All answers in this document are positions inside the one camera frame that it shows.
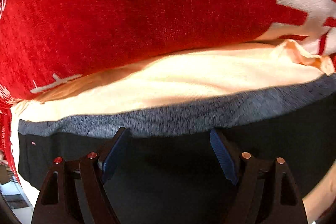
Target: red fleece fabric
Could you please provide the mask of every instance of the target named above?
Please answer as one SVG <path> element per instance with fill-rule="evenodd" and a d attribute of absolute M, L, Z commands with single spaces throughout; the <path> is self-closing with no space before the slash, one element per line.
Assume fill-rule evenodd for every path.
<path fill-rule="evenodd" d="M 273 22 L 307 17 L 276 0 L 3 0 L 2 8 L 6 102 L 152 56 L 250 41 Z"/>

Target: black fabric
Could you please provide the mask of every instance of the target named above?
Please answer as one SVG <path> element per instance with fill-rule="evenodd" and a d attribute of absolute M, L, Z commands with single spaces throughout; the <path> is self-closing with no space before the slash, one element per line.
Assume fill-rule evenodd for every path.
<path fill-rule="evenodd" d="M 285 158 L 304 196 L 336 159 L 335 121 L 333 94 L 283 116 L 226 129 L 226 136 L 256 157 Z M 38 189 L 55 157 L 79 158 L 104 142 L 70 133 L 19 134 L 19 141 L 18 171 Z M 132 139 L 105 189 L 122 224 L 218 223 L 236 193 L 221 171 L 208 132 Z M 82 190 L 79 196 L 85 207 Z M 87 209 L 83 211 L 91 223 Z"/>

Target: gray knit fabric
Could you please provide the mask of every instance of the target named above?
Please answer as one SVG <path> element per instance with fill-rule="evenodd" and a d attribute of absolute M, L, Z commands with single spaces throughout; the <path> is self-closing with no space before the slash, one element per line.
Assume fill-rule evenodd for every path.
<path fill-rule="evenodd" d="M 323 99 L 336 91 L 336 73 L 316 81 L 155 107 L 114 115 L 76 115 L 57 122 L 20 120 L 21 134 L 50 136 L 69 132 L 111 138 L 120 127 L 134 137 L 177 136 L 213 127 L 233 127 L 279 116 Z"/>

